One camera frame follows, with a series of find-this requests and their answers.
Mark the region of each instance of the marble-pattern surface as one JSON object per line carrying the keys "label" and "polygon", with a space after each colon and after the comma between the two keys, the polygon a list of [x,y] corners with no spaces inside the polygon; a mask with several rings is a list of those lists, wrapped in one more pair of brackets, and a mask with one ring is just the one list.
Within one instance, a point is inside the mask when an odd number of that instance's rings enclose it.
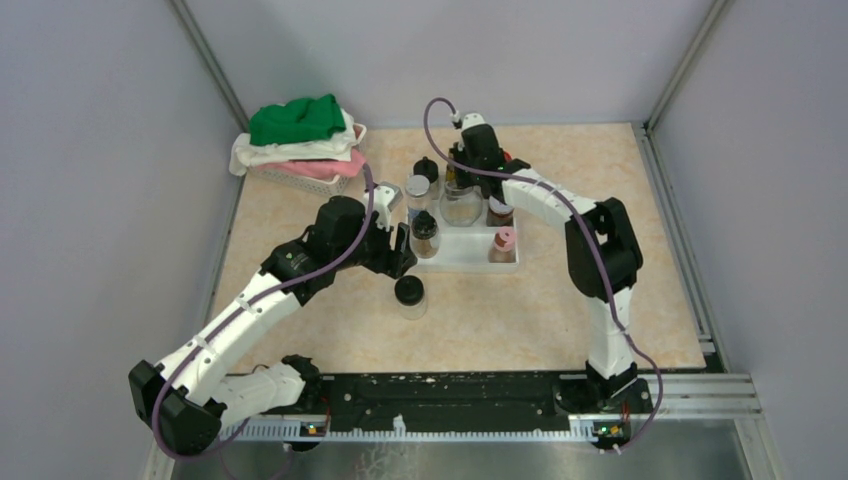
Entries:
{"label": "marble-pattern surface", "polygon": [[[615,196],[625,203],[645,257],[632,302],[633,337],[661,367],[702,367],[692,315],[630,125],[502,126],[497,133],[505,150],[552,181],[590,198]],[[434,136],[446,150],[457,133],[437,129]],[[369,131],[364,150],[377,181],[401,186],[413,162],[423,155],[436,159],[421,129]],[[361,177],[353,179],[346,194],[358,196],[363,186]],[[276,245],[314,222],[325,201],[248,175],[215,314]],[[395,222],[404,212],[402,204]],[[294,353],[312,357],[324,372],[339,373],[583,368],[588,313],[566,270],[562,233],[523,213],[517,213],[517,273],[422,274],[429,308],[409,321],[397,313],[393,280],[362,268],[341,272],[331,288],[272,328],[234,371]]]}

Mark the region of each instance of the white wall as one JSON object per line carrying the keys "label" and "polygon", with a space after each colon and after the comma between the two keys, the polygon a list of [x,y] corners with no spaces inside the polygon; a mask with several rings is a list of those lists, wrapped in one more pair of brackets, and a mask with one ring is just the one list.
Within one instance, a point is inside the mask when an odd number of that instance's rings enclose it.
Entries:
{"label": "white wall", "polygon": [[248,115],[334,92],[370,126],[443,95],[497,123],[644,120],[710,0],[191,0]]}
{"label": "white wall", "polygon": [[128,479],[127,373],[200,322],[237,134],[164,1],[0,6],[0,477]]}
{"label": "white wall", "polygon": [[733,366],[795,478],[844,478],[848,3],[736,2],[658,142]]}

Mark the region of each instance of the black lid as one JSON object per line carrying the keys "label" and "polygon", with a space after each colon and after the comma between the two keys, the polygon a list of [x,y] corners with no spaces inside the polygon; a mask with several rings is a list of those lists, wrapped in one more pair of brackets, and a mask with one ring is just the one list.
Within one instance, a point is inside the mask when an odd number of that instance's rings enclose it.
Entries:
{"label": "black lid", "polygon": [[427,177],[427,180],[430,180],[430,183],[439,181],[439,166],[427,157],[415,162],[415,165],[412,166],[412,173],[415,175],[424,175]]}
{"label": "black lid", "polygon": [[424,283],[413,275],[400,277],[395,282],[395,298],[408,307],[418,305],[424,299]]}
{"label": "black lid", "polygon": [[436,236],[439,226],[430,212],[424,210],[412,219],[412,236],[421,240],[429,240]]}

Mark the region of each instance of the green cloth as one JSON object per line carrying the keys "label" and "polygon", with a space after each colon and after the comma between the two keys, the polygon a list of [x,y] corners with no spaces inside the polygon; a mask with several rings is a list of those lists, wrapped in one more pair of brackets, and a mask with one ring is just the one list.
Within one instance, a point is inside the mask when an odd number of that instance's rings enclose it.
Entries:
{"label": "green cloth", "polygon": [[342,109],[333,95],[304,97],[285,105],[268,105],[250,119],[250,144],[301,143],[327,140],[345,130]]}

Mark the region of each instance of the white gear rack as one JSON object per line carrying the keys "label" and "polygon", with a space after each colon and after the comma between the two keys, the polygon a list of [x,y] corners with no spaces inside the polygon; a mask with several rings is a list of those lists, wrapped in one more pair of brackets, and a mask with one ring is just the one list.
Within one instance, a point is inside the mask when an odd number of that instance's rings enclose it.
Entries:
{"label": "white gear rack", "polygon": [[[330,432],[323,436],[302,435],[303,420],[287,420],[268,416],[254,416],[241,434],[239,442],[383,442],[383,443],[424,443],[424,442],[595,442],[592,420],[571,420],[570,430],[543,432],[408,432],[403,420],[395,418],[394,430],[362,431],[355,428],[350,432]],[[221,430],[222,440],[235,433],[238,425]]]}

